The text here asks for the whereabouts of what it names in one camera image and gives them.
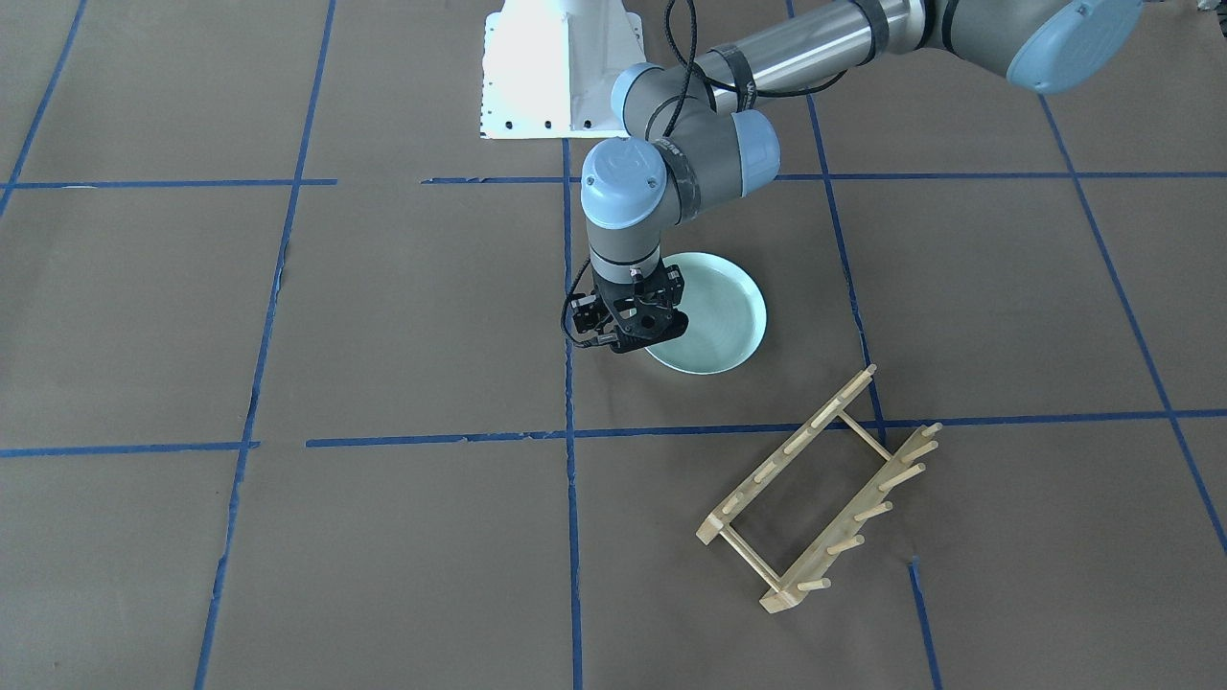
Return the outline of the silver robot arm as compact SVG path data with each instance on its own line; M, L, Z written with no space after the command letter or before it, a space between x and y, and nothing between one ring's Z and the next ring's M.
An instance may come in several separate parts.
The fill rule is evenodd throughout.
M686 331L683 275L663 231L771 184L782 147L763 101L823 91L886 54L946 52L1034 93L1099 71L1128 41L1140 1L831 1L758 34L636 64L614 80L623 135L587 153L591 289L571 289L562 327L615 351Z

